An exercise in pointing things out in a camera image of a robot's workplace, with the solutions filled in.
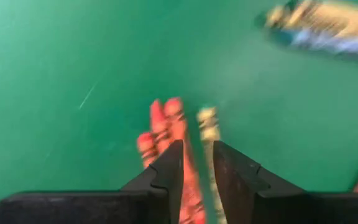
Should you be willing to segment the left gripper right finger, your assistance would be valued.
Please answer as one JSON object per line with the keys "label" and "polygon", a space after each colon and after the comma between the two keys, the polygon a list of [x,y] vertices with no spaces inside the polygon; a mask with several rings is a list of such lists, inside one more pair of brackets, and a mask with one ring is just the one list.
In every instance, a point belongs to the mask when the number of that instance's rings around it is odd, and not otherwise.
{"label": "left gripper right finger", "polygon": [[306,191],[222,141],[213,164],[227,224],[358,224],[358,193]]}

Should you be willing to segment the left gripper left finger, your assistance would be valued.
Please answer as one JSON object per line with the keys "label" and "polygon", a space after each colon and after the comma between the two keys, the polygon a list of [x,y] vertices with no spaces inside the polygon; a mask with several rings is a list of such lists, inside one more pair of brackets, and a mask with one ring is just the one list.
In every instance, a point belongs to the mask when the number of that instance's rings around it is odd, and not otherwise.
{"label": "left gripper left finger", "polygon": [[183,142],[119,190],[20,192],[0,200],[0,224],[178,224]]}

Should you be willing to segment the yellow green crayon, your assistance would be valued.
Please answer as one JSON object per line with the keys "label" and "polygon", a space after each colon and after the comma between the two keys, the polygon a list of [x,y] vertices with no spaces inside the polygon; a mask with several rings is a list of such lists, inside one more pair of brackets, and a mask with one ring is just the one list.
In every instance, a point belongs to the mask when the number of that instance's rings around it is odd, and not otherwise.
{"label": "yellow green crayon", "polygon": [[221,138],[216,108],[202,108],[197,114],[197,120],[205,159],[208,165],[209,186],[213,196],[217,224],[227,224],[226,215],[218,192],[213,162],[213,142]]}

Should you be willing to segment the blue crayon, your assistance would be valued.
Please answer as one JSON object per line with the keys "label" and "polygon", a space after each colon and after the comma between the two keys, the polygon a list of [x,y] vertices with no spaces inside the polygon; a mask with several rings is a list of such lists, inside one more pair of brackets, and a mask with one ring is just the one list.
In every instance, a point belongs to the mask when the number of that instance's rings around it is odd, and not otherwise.
{"label": "blue crayon", "polygon": [[312,32],[309,29],[292,30],[291,45],[331,54],[358,55],[358,38],[334,37],[326,32]]}

